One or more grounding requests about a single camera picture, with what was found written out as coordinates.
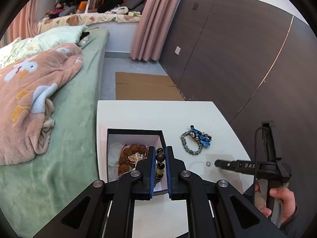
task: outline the open box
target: open box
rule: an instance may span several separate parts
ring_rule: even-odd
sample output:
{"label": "open box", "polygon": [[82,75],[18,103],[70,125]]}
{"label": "open box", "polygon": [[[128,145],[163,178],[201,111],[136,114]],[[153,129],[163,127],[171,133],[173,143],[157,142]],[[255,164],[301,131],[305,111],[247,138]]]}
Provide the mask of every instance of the open box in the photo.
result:
{"label": "open box", "polygon": [[[162,131],[155,130],[129,130],[129,129],[108,129],[107,131],[107,181],[114,181],[118,178],[118,167],[110,165],[109,162],[113,162],[117,155],[113,154],[113,149],[109,155],[112,146],[117,146],[121,144],[125,146],[126,144],[130,146],[131,144],[141,145],[144,144],[147,147],[154,146],[160,147],[165,150],[166,144]],[[167,179],[166,170],[164,170],[164,176],[162,180],[154,187],[155,195],[161,195],[167,193]]]}

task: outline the metal screw cap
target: metal screw cap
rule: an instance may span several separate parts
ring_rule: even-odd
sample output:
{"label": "metal screw cap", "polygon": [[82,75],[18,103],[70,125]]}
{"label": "metal screw cap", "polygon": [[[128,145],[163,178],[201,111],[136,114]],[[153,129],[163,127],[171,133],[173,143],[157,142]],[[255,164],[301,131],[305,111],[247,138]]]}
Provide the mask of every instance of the metal screw cap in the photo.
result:
{"label": "metal screw cap", "polygon": [[190,171],[187,171],[187,170],[184,170],[181,172],[181,175],[184,176],[184,177],[188,177],[191,175],[191,172]]}
{"label": "metal screw cap", "polygon": [[228,186],[228,182],[226,180],[220,180],[218,182],[220,187],[227,187]]}
{"label": "metal screw cap", "polygon": [[99,188],[103,185],[101,180],[94,181],[93,186]]}
{"label": "metal screw cap", "polygon": [[131,174],[133,177],[137,177],[137,176],[139,176],[141,173],[140,173],[140,171],[138,171],[138,170],[133,170],[130,174]]}

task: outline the white table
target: white table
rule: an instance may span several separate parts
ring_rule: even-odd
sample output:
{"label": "white table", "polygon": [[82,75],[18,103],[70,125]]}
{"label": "white table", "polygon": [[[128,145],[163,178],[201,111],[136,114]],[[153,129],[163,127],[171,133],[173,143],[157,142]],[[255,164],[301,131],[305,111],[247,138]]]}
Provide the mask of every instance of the white table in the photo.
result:
{"label": "white table", "polygon": [[[188,154],[180,136],[190,125],[212,136],[211,146],[193,156]],[[100,178],[107,180],[107,129],[162,130],[167,146],[186,169],[203,179],[216,182],[226,179],[240,192],[253,183],[253,177],[216,168],[214,161],[250,160],[237,136],[212,102],[182,101],[99,101],[97,110],[97,154]],[[198,146],[188,136],[188,147]],[[171,201],[168,194],[151,201],[136,201],[133,237],[175,238],[188,232],[185,201]]]}

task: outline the floral bedspread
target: floral bedspread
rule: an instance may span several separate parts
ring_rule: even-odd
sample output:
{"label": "floral bedspread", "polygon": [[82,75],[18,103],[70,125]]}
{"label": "floral bedspread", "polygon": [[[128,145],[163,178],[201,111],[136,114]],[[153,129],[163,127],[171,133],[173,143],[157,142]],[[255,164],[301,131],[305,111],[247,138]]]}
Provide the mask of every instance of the floral bedspread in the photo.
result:
{"label": "floral bedspread", "polygon": [[51,28],[56,28],[59,26],[78,26],[78,25],[93,25],[96,23],[104,22],[139,22],[140,17],[122,15],[122,14],[104,14],[104,13],[82,13],[68,15],[64,17],[59,17],[56,19],[50,19],[45,21],[40,21],[37,25],[38,33],[41,34],[48,31]]}

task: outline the stuffed toy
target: stuffed toy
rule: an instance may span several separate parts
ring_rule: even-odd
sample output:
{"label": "stuffed toy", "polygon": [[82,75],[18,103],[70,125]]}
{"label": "stuffed toy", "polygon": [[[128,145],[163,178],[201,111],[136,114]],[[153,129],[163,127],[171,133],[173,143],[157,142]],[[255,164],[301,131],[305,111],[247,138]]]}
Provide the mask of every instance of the stuffed toy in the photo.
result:
{"label": "stuffed toy", "polygon": [[45,19],[47,17],[50,19],[57,18],[58,14],[60,14],[62,11],[66,10],[66,9],[68,9],[67,3],[56,3],[55,10],[53,10],[53,11],[48,10],[46,12],[46,14],[44,15],[43,19]]}

